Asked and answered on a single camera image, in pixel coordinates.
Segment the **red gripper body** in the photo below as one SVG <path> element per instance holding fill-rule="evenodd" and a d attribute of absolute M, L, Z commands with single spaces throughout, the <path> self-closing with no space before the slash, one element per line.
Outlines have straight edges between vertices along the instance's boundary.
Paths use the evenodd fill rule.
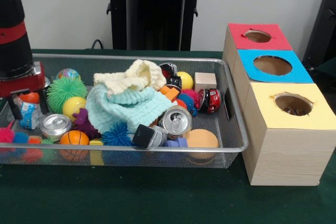
<path fill-rule="evenodd" d="M 40 61 L 34 62 L 31 72 L 18 78 L 1 80 L 1 98 L 13 94 L 30 93 L 43 90 L 45 87 L 45 72 Z"/>

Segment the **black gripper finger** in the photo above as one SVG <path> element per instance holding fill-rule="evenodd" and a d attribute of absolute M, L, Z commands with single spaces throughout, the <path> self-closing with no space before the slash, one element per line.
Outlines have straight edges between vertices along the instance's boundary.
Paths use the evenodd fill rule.
<path fill-rule="evenodd" d="M 20 112 L 20 108 L 15 104 L 14 98 L 12 96 L 7 97 L 7 102 L 9 104 L 9 107 L 11 109 L 12 115 L 14 116 L 15 120 L 21 120 L 22 114 Z"/>
<path fill-rule="evenodd" d="M 46 115 L 49 113 L 49 107 L 47 103 L 47 98 L 45 96 L 44 90 L 37 90 L 36 91 L 39 95 L 39 105 L 40 109 L 43 115 Z"/>

